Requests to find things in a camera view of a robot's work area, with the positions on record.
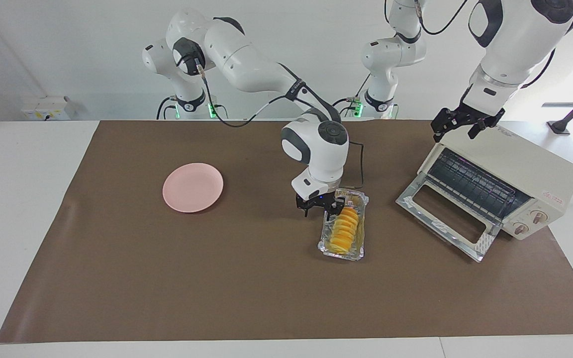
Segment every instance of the white table surface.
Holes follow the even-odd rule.
[[[98,122],[0,122],[0,327],[97,125]],[[571,137],[550,134],[539,124],[503,122],[502,125],[573,162]],[[573,199],[566,215],[550,228],[573,267]],[[359,355],[550,358],[573,357],[573,335],[0,345],[0,357],[56,355],[63,358]]]

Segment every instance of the black tripod base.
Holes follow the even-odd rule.
[[[552,120],[551,120],[550,122],[548,122],[548,127],[550,127],[550,129],[551,129],[554,133],[559,134],[559,135],[562,135],[562,136],[569,136],[569,131],[568,131],[567,129],[565,129],[564,131],[561,131],[560,129],[556,128],[556,127],[554,126],[554,124],[555,124],[555,122],[552,121]]]

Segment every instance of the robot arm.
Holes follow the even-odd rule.
[[[204,118],[209,108],[204,105],[205,93],[200,84],[187,79],[174,63],[171,50],[165,39],[160,39],[143,49],[143,63],[150,71],[167,77],[175,93],[177,111],[181,118]]]
[[[427,2],[419,0],[418,4],[423,9]],[[419,63],[426,57],[426,43],[421,37],[415,6],[415,0],[394,0],[389,23],[395,36],[373,41],[362,50],[362,63],[373,76],[364,95],[368,104],[365,116],[389,116],[398,83],[393,70]]]
[[[265,57],[231,18],[206,20],[193,9],[182,9],[166,37],[175,65],[190,76],[218,68],[241,91],[278,91],[306,112],[282,129],[282,146],[307,168],[291,186],[296,203],[307,212],[322,206],[339,213],[343,202],[335,191],[348,155],[348,134],[339,113],[286,66]]]
[[[496,126],[503,105],[571,28],[573,0],[480,0],[469,29],[486,55],[459,108],[443,108],[432,121],[435,141],[462,125],[473,125],[471,139]]]

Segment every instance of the round plate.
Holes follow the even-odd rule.
[[[191,163],[174,170],[163,184],[163,199],[181,213],[196,213],[212,206],[223,188],[220,172],[205,163]]]

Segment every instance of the brown table mat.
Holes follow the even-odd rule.
[[[295,208],[304,166],[284,123],[102,122],[0,331],[0,343],[573,334],[573,269],[548,229],[503,234],[480,264],[395,198],[428,122],[348,123],[366,144],[366,256],[316,248],[321,210]],[[203,213],[168,208],[181,165],[225,179]],[[359,181],[352,147],[344,184]]]

